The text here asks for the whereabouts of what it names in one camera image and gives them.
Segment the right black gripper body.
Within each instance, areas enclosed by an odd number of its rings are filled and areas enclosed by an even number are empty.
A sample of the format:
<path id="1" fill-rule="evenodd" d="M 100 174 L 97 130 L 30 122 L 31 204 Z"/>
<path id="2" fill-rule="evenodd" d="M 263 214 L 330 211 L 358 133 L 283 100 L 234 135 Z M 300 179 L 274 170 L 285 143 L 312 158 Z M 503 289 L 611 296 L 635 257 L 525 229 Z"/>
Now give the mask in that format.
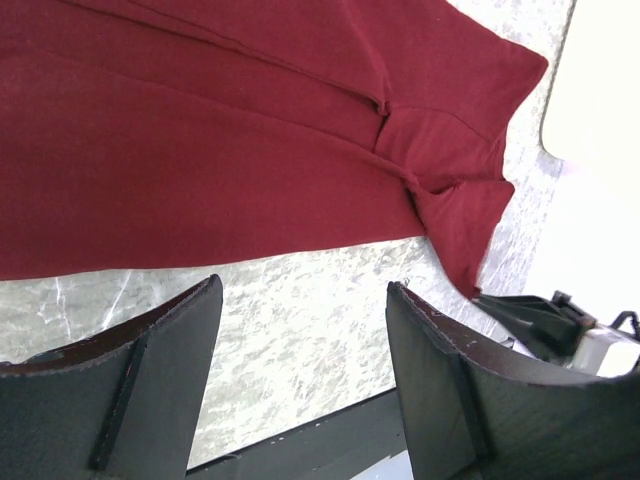
<path id="1" fill-rule="evenodd" d="M 585 333 L 585 311 L 563 292 L 555 292 L 551 300 L 479 294 L 472 303 L 539 360 L 570 360 Z"/>

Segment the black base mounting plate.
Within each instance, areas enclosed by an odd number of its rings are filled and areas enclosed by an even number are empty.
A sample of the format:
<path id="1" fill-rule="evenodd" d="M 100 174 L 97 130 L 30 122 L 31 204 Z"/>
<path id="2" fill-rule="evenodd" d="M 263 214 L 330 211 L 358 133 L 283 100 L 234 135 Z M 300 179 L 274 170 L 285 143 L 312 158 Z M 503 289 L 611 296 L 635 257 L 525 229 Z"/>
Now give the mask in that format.
<path id="1" fill-rule="evenodd" d="M 194 467 L 186 478 L 351 479 L 405 449 L 391 389 Z"/>

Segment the dark red polo shirt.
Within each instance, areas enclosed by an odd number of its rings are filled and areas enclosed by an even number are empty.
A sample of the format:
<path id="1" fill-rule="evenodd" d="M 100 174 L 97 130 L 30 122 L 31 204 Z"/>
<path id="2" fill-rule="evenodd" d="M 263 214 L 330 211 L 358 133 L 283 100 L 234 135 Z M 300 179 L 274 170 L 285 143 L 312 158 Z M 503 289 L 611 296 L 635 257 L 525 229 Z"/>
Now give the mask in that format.
<path id="1" fill-rule="evenodd" d="M 5 1 L 1 276 L 424 236 L 473 297 L 546 68 L 446 1 Z"/>

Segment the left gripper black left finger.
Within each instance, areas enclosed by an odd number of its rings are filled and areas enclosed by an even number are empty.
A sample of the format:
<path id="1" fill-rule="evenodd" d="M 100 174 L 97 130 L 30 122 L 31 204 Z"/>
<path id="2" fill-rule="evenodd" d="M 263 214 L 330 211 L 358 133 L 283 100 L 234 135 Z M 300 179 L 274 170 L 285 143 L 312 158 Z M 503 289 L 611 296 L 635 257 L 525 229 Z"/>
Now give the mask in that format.
<path id="1" fill-rule="evenodd" d="M 218 336 L 210 276 L 87 339 L 1 366 L 5 479 L 182 479 Z"/>

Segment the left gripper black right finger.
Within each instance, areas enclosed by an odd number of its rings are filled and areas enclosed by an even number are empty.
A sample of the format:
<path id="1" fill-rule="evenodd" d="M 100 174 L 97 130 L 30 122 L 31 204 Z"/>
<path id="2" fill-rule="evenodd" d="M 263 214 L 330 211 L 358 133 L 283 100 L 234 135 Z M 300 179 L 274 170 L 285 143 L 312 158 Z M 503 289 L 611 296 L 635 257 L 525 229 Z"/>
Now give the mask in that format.
<path id="1" fill-rule="evenodd" d="M 549 364 L 449 318 L 398 282 L 387 330 L 417 479 L 635 479 L 639 378 Z"/>

